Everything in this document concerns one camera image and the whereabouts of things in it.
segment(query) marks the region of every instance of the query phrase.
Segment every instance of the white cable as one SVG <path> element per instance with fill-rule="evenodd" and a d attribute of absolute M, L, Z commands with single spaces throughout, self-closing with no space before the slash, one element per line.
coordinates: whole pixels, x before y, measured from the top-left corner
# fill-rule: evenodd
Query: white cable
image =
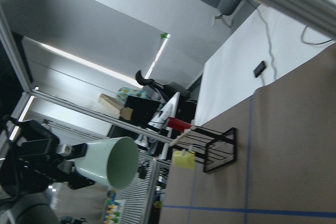
<path fill-rule="evenodd" d="M 262 16 L 261 11 L 258 8 L 257 8 L 257 12 L 259 14 L 260 19 L 262 20 L 262 22 L 264 22 L 264 24 L 266 26 L 266 35 L 267 35 L 267 40 L 268 40 L 268 54 L 271 57 L 271 67 L 273 68 L 273 71 L 274 71 L 273 79 L 274 79 L 274 81 L 276 81 L 277 80 L 277 69 L 274 66 L 275 57 L 274 57 L 274 55 L 272 53 L 272 42 L 271 42 L 271 36 L 269 34 L 269 26 L 268 26 L 267 21 Z"/>
<path fill-rule="evenodd" d="M 265 86 L 265 80 L 264 80 L 264 76 L 263 76 L 263 74 L 261 73 L 260 74 L 260 78 L 261 78 L 261 82 L 262 82 L 262 86 Z"/>

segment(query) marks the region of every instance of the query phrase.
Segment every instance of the light green cup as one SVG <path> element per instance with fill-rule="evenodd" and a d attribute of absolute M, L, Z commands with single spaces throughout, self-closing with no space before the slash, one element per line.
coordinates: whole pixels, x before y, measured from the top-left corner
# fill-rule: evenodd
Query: light green cup
<path fill-rule="evenodd" d="M 85 157 L 74 159 L 81 175 L 117 190 L 132 182 L 139 162 L 138 147 L 132 138 L 110 138 L 87 144 Z"/>

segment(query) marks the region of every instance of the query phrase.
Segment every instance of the desk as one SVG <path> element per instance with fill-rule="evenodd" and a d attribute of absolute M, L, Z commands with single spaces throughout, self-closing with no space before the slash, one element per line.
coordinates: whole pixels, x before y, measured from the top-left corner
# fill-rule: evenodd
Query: desk
<path fill-rule="evenodd" d="M 269 24 L 277 79 L 332 43 L 321 46 L 303 44 L 300 41 L 304 29 L 302 23 L 271 7 L 260 5 L 258 9 Z M 321 42 L 328 38 L 308 29 L 305 40 Z M 261 87 L 261 80 L 254 78 L 253 70 L 262 60 L 267 65 L 263 72 L 265 83 L 270 84 L 274 80 L 265 24 L 254 11 L 205 64 L 195 124 L 202 125 Z"/>
<path fill-rule="evenodd" d="M 236 127 L 235 163 L 171 166 L 160 224 L 336 221 L 336 45 L 207 122 Z"/>

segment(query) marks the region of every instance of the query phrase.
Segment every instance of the fluorescent light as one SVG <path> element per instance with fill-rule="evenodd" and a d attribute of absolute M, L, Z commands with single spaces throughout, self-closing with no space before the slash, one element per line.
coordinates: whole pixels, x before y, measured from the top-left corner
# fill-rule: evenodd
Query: fluorescent light
<path fill-rule="evenodd" d="M 19 130 L 19 126 L 15 126 L 14 129 L 13 129 L 13 131 L 12 131 L 12 133 L 11 133 L 11 135 L 10 135 L 10 137 L 9 137 L 9 140 L 13 141 L 13 139 L 15 138 L 15 135 L 16 135 L 16 133 L 17 133 L 18 130 Z"/>
<path fill-rule="evenodd" d="M 148 69 L 148 72 L 145 75 L 145 79 L 148 79 L 148 77 L 151 75 L 151 73 L 152 73 L 152 71 L 154 69 L 154 66 L 157 63 L 157 61 L 159 60 L 159 57 L 161 56 L 161 54 L 162 54 L 162 52 L 163 52 L 163 50 L 164 50 L 164 48 L 165 48 L 165 46 L 166 46 L 169 38 L 170 38 L 170 34 L 167 34 L 166 38 L 164 38 L 164 41 L 163 41 L 160 49 L 158 50 L 158 52 L 157 52 L 157 54 L 155 56 L 155 60 L 152 62 L 151 66 Z"/>
<path fill-rule="evenodd" d="M 33 96 L 33 95 L 29 98 L 25 108 L 23 109 L 23 112 L 21 113 L 21 116 L 18 119 L 19 122 L 22 122 L 23 119 L 25 118 L 25 116 L 26 116 L 26 114 L 29 110 L 29 107 L 32 104 L 34 98 L 35 98 L 35 96 Z M 10 135 L 10 137 L 9 137 L 9 140 L 13 140 L 15 138 L 18 130 L 19 130 L 19 126 L 15 126 L 11 135 Z"/>
<path fill-rule="evenodd" d="M 22 112 L 21 116 L 18 119 L 19 122 L 22 122 L 23 119 L 25 118 L 25 116 L 26 116 L 26 114 L 27 114 L 27 112 L 29 110 L 29 107 L 32 104 L 34 98 L 35 98 L 35 96 L 33 96 L 33 95 L 29 98 L 29 100 L 28 100 L 25 108 L 23 109 L 23 112 Z"/>
<path fill-rule="evenodd" d="M 111 69 L 102 67 L 102 66 L 100 66 L 98 64 L 95 64 L 95 63 L 93 63 L 91 61 L 84 60 L 84 59 L 79 58 L 79 57 L 77 57 L 75 55 L 69 54 L 68 52 L 64 52 L 62 50 L 59 50 L 59 49 L 57 49 L 55 47 L 52 47 L 52 46 L 49 46 L 49 45 L 46 45 L 46 44 L 43 44 L 43 43 L 40 43 L 40 44 L 43 47 L 47 48 L 49 51 L 54 52 L 54 53 L 56 53 L 56 54 L 58 54 L 60 56 L 63 56 L 64 58 L 67 58 L 69 60 L 72 60 L 72 61 L 75 61 L 77 63 L 83 64 L 83 65 L 85 65 L 87 67 L 96 69 L 96 70 L 98 70 L 100 72 L 106 73 L 106 74 L 108 74 L 108 75 L 110 75 L 110 76 L 112 76 L 112 77 L 114 77 L 116 79 L 119 79 L 119 80 L 122 80 L 124 82 L 127 82 L 127 83 L 129 83 L 129 84 L 131 84 L 133 86 L 138 87 L 138 88 L 142 88 L 143 87 L 143 86 L 139 85 L 136 80 L 134 80 L 134 79 L 132 79 L 132 78 L 130 78 L 128 76 L 125 76 L 125 75 L 123 75 L 121 73 L 117 73 L 117 72 L 115 72 L 115 71 L 113 71 Z"/>

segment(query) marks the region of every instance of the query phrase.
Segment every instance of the dish rack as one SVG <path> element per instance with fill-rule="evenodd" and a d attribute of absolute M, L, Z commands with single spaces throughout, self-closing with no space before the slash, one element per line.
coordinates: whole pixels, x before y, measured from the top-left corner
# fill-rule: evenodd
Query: dish rack
<path fill-rule="evenodd" d="M 209 173 L 237 160 L 237 129 L 219 132 L 200 126 L 191 126 L 172 141 L 173 149 L 195 152 L 195 161 L 203 164 L 203 172 Z"/>

